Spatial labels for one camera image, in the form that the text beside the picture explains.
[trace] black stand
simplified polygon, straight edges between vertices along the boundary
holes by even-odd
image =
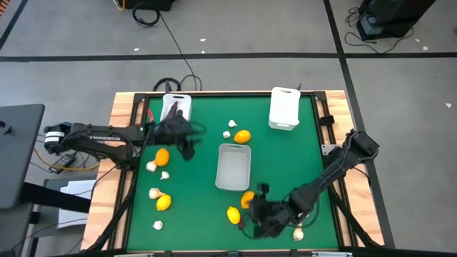
[[[24,182],[19,201],[89,213],[91,200]]]

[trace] orange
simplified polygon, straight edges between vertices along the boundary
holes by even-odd
[[[156,165],[165,166],[170,161],[170,153],[165,149],[161,148],[156,153]]]
[[[241,207],[242,208],[249,208],[249,202],[254,198],[253,191],[247,191],[244,193],[243,197],[241,197]]]
[[[236,143],[248,143],[251,140],[251,133],[247,130],[238,131],[235,134]]]

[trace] black equipment box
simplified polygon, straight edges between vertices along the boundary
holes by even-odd
[[[140,7],[140,9],[170,11],[171,5],[174,1],[175,0],[125,0],[125,8],[132,9],[136,4],[145,2],[150,4],[143,5],[142,7]],[[119,6],[122,6],[122,0],[117,0],[117,2]]]
[[[357,30],[362,40],[401,38],[435,0],[364,0]]]

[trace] tabletop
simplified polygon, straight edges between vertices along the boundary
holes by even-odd
[[[222,91],[204,91],[204,93],[220,93]],[[343,143],[348,133],[353,128],[353,121],[351,112],[349,111],[348,102],[344,91],[330,90],[325,91],[327,97],[328,110],[335,119],[333,125],[333,132],[336,137],[336,143]],[[131,120],[132,108],[134,105],[134,95],[138,92],[118,92],[114,98],[114,104],[111,111],[111,118],[109,125],[112,126],[128,126]],[[148,94],[162,94],[161,92],[148,92]],[[140,122],[141,109],[143,106],[140,104],[137,111],[136,123]],[[319,116],[324,116],[323,107],[318,103]],[[327,133],[324,133],[325,144],[330,144]],[[113,167],[114,163],[110,160],[102,160],[99,167],[98,177],[103,176],[109,169]],[[359,169],[365,171],[363,165],[358,166]],[[106,225],[113,216],[116,191],[119,186],[120,171],[113,170],[110,174],[105,176],[98,182],[95,188],[94,195],[91,202],[89,217],[84,231],[84,238],[81,243],[81,249],[88,248],[98,236],[105,229]],[[124,196],[130,186],[131,173],[128,173],[125,181]],[[348,194],[351,212],[357,221],[361,224],[363,229],[369,236],[379,244],[383,244],[383,236],[376,214],[373,196],[366,177],[357,171],[348,171],[345,177],[346,190]],[[119,221],[116,231],[116,241],[114,248],[120,248],[122,245],[122,235],[124,233],[125,214]],[[351,245],[348,228],[343,215],[339,215],[341,227],[343,232],[344,244]]]

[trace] green table surface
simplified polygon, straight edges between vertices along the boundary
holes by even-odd
[[[159,118],[162,98],[152,98],[149,108]],[[195,156],[184,161],[174,146],[167,146],[170,161],[155,173],[146,170],[146,163],[154,160],[160,147],[148,147],[141,157],[139,178],[129,231],[129,251],[217,251],[261,249],[337,248],[328,194],[322,193],[316,222],[305,228],[304,239],[292,239],[293,228],[285,228],[276,238],[253,240],[245,237],[226,216],[229,206],[242,213],[240,199],[243,192],[223,191],[214,184],[222,143],[234,143],[237,131],[251,132],[251,180],[256,184],[270,184],[268,199],[281,200],[294,187],[307,183],[323,171],[318,144],[316,122],[310,96],[300,99],[300,124],[292,131],[280,131],[268,126],[269,96],[193,97],[191,120],[206,127],[203,141],[196,145]],[[238,126],[229,128],[233,119]],[[224,139],[222,133],[230,131]],[[170,179],[160,180],[168,171]],[[149,189],[159,188],[171,196],[167,211],[156,210],[156,200],[149,198]],[[309,222],[316,208],[304,223]],[[164,227],[157,231],[154,221]],[[252,224],[246,222],[246,232],[252,234]]]

